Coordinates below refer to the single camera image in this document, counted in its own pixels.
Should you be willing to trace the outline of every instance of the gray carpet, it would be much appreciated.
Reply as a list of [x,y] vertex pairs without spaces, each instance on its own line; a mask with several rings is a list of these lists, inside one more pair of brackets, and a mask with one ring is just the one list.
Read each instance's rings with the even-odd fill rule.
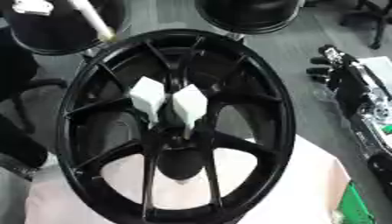
[[[193,28],[213,31],[193,6],[191,0],[132,0],[130,20],[132,26],[122,33],[128,37],[141,32],[164,28]],[[287,28],[272,34],[248,38],[248,46],[263,56],[276,70],[290,90],[297,113],[297,133],[337,156],[357,183],[360,194],[374,213],[379,224],[392,221],[392,205],[387,201],[375,178],[359,156],[359,147],[350,131],[342,125],[338,110],[331,103],[318,100],[318,85],[309,82],[305,69],[309,58],[317,54],[319,46],[334,44],[358,57],[386,55],[392,59],[392,30],[387,29],[383,46],[378,51],[367,47],[374,32],[371,24],[341,27],[339,17],[348,11],[352,1],[335,1],[318,8],[303,9]],[[81,57],[40,57],[43,69],[39,77],[61,77],[71,81]],[[53,149],[55,116],[63,93],[56,88],[46,88],[26,94],[32,120],[39,123],[34,135],[42,144]],[[0,107],[15,123],[19,123],[11,105]]]

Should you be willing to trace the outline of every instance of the green box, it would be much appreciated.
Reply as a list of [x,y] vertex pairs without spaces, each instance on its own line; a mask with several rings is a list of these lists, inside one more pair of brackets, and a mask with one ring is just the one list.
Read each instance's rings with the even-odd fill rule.
[[344,215],[343,224],[375,224],[375,217],[368,208],[351,181],[339,204],[339,211]]

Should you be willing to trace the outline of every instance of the wheel spoke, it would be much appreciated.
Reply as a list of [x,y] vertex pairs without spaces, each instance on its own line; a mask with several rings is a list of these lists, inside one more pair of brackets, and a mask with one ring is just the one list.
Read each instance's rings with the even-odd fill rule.
[[219,188],[218,175],[216,174],[216,166],[214,161],[214,151],[212,148],[204,149],[202,152],[206,176],[210,185],[211,204],[217,209],[222,209],[221,189]]
[[155,170],[157,169],[158,159],[163,144],[159,134],[153,129],[142,130],[143,155],[144,155],[144,174],[143,174],[143,219],[147,221],[151,218],[154,211],[152,200],[152,187],[154,182]]
[[125,86],[117,79],[115,72],[103,62],[98,63],[98,67],[106,72],[109,79],[115,83],[122,93],[125,92]]
[[75,121],[81,117],[86,117],[93,113],[118,109],[125,110],[129,108],[132,108],[132,100],[128,97],[123,97],[115,100],[98,101],[96,103],[88,104],[66,113],[66,117]]
[[188,71],[189,71],[189,66],[191,65],[193,58],[197,55],[197,48],[198,46],[203,43],[205,38],[203,37],[197,37],[196,42],[191,46],[188,52],[184,53],[181,58],[179,59],[178,63],[178,71],[177,71],[177,77],[180,80],[180,85],[181,88],[185,87],[187,85],[188,81]]
[[220,78],[216,83],[214,83],[209,89],[205,91],[206,95],[215,95],[216,93],[219,93],[222,89],[224,89],[224,87],[233,79],[235,73],[240,69],[240,64],[247,58],[248,56],[242,55],[228,70],[228,72],[223,75],[222,78]]
[[142,145],[137,140],[130,140],[127,143],[123,143],[113,149],[106,150],[101,154],[98,154],[85,162],[75,167],[76,172],[82,172],[87,167],[94,167],[101,169],[104,165],[115,161],[119,158],[125,158],[130,155],[134,155],[142,152]]
[[154,209],[152,203],[152,186],[154,182],[155,170],[157,168],[158,155],[144,155],[144,175],[143,175],[143,218],[149,219]]
[[167,70],[172,70],[169,60],[154,45],[152,45],[150,41],[146,41],[144,43]]
[[214,161],[214,124],[208,119],[201,119],[196,123],[194,130],[195,142],[203,157],[206,176],[211,192],[211,204],[215,209],[223,208],[221,190],[219,188],[218,175]]
[[159,60],[159,63],[161,63],[162,66],[164,66],[164,68],[167,70],[167,73],[164,77],[164,90],[167,93],[170,93],[172,90],[172,66],[170,61],[154,45],[152,45],[150,40],[144,43],[150,49],[152,54]]
[[254,155],[257,158],[275,158],[277,151],[267,148],[259,143],[251,143],[245,139],[231,136],[219,131],[214,132],[214,148],[228,148],[238,151],[244,151]]
[[[85,63],[89,63],[94,57],[91,55],[87,55],[83,53],[81,55],[85,61]],[[117,79],[115,72],[108,67],[104,62],[99,62],[97,66],[105,71],[105,74],[108,75],[109,79],[115,83],[115,85],[120,89],[122,93],[125,92],[125,86]]]

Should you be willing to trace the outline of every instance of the black office chair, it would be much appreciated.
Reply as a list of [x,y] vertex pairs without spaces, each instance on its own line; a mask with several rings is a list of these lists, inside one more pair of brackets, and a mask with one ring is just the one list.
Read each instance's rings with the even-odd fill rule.
[[374,20],[377,23],[376,33],[373,43],[370,45],[372,49],[379,49],[382,45],[385,28],[388,24],[392,24],[392,18],[389,12],[392,10],[392,0],[388,0],[385,7],[381,7],[369,0],[358,0],[355,9],[348,12],[340,21],[343,26],[348,25],[353,18],[366,18]]
[[0,115],[0,167],[31,180],[48,153],[10,120]]
[[26,113],[22,94],[27,90],[45,86],[67,87],[66,81],[62,79],[32,80],[38,68],[32,54],[15,43],[10,28],[0,29],[0,102],[12,99],[24,130],[29,134],[35,131],[35,126]]

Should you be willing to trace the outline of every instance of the black wheel rim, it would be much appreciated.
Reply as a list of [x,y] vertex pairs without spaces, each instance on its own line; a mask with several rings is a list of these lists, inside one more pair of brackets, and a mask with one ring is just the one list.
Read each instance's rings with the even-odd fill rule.
[[[154,208],[151,204],[151,177],[154,175],[151,168],[157,166],[158,155],[163,150],[161,143],[165,139],[160,134],[165,133],[165,127],[158,125],[152,130],[146,128],[145,115],[131,106],[131,100],[125,94],[130,86],[124,85],[124,80],[118,76],[119,67],[126,64],[124,59],[136,60],[140,52],[148,53],[155,59],[155,63],[166,71],[164,75],[160,73],[158,77],[165,84],[167,92],[174,92],[186,77],[209,98],[208,113],[198,121],[190,140],[205,161],[204,167],[212,195],[209,205],[186,210],[164,210]],[[193,74],[197,76],[199,73],[193,61],[216,53],[224,53],[227,59],[232,60],[231,67],[223,74],[224,79],[209,81],[208,85],[201,87],[204,85],[203,81],[195,81],[192,78]],[[176,66],[173,65],[173,54],[178,55],[175,58]],[[252,79],[258,81],[257,85],[265,90],[264,93],[251,94],[251,91],[243,87],[228,85],[228,80],[239,76],[235,72],[242,70],[239,69],[240,67],[246,67],[246,72],[251,74]],[[104,88],[100,82],[104,83],[102,85],[110,84],[116,91],[107,99],[98,101],[95,99],[95,102],[88,104],[88,96]],[[93,87],[92,83],[98,83],[99,87]],[[268,110],[270,119],[274,120],[276,125],[276,128],[271,131],[274,132],[271,148],[214,129],[216,117],[223,106],[243,103]],[[124,109],[136,117],[141,131],[140,139],[124,143],[98,156],[86,156],[86,152],[81,150],[78,144],[81,139],[79,135],[86,137],[83,135],[86,119],[100,112]],[[59,112],[57,151],[60,166],[68,182],[86,204],[116,223],[231,221],[260,202],[280,179],[291,156],[296,133],[291,99],[284,84],[270,66],[255,52],[229,38],[195,30],[149,32],[128,38],[100,52],[75,78]],[[211,152],[217,147],[249,152],[263,164],[262,167],[258,165],[238,189],[224,198],[220,196],[214,160],[211,159]],[[135,153],[142,153],[147,164],[144,167],[143,205],[124,198],[111,188],[100,174],[100,169],[106,163]]]

